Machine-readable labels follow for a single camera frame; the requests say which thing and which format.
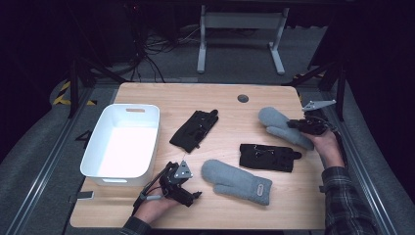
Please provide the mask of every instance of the human hand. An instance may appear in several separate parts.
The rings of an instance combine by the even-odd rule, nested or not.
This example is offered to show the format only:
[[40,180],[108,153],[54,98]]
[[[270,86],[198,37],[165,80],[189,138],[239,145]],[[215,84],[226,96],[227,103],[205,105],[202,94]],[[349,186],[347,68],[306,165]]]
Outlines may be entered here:
[[320,154],[326,168],[331,166],[345,167],[336,135],[331,130],[328,129],[321,135],[311,135],[303,132],[302,135],[314,144],[314,148]]
[[148,224],[160,218],[169,209],[180,204],[173,199],[168,199],[162,196],[162,189],[160,188],[159,182],[156,182],[150,188],[149,192],[150,193],[148,196],[161,195],[161,199],[144,201],[138,208],[137,212],[134,214],[135,217],[143,220]]

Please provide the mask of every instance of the glove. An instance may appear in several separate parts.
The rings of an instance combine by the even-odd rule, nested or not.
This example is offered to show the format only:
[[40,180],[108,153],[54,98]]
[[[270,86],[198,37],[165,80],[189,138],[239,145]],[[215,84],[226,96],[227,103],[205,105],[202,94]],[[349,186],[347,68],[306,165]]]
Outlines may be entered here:
[[272,107],[266,107],[259,111],[260,122],[266,126],[266,132],[278,136],[295,145],[302,146],[304,149],[313,150],[312,142],[303,136],[297,129],[290,128],[287,117]]
[[241,144],[239,150],[239,165],[253,169],[292,172],[294,160],[301,158],[301,153],[288,147]]
[[210,113],[195,111],[192,116],[174,133],[170,144],[183,148],[187,153],[192,152],[206,137],[219,117],[217,110]]
[[202,165],[202,177],[214,184],[213,191],[268,206],[272,181],[225,164],[208,160]]

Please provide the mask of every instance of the gray oven mitt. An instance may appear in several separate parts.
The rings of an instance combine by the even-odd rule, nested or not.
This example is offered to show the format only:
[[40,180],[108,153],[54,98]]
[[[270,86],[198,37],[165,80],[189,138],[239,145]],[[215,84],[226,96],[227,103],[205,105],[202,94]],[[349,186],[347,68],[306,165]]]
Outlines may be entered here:
[[289,119],[273,107],[266,107],[259,111],[258,118],[266,126],[266,132],[276,135],[290,143],[302,146],[307,150],[313,150],[311,140],[303,136],[296,128],[287,125]]

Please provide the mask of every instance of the white plastic bin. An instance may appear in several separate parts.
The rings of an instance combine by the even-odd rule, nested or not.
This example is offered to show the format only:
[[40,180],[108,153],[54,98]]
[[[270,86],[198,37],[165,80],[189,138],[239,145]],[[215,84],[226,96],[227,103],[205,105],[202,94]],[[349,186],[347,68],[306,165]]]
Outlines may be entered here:
[[107,106],[92,132],[80,171],[99,185],[146,185],[153,176],[159,125],[157,106]]

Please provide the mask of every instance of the sleeve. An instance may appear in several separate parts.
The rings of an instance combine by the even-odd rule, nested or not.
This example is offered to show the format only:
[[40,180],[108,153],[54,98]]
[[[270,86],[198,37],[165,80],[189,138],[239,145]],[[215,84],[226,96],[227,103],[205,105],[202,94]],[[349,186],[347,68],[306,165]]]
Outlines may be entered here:
[[344,167],[322,173],[326,194],[325,234],[377,234],[372,215],[360,199]]
[[148,235],[152,227],[143,220],[131,216],[128,218],[119,235]]

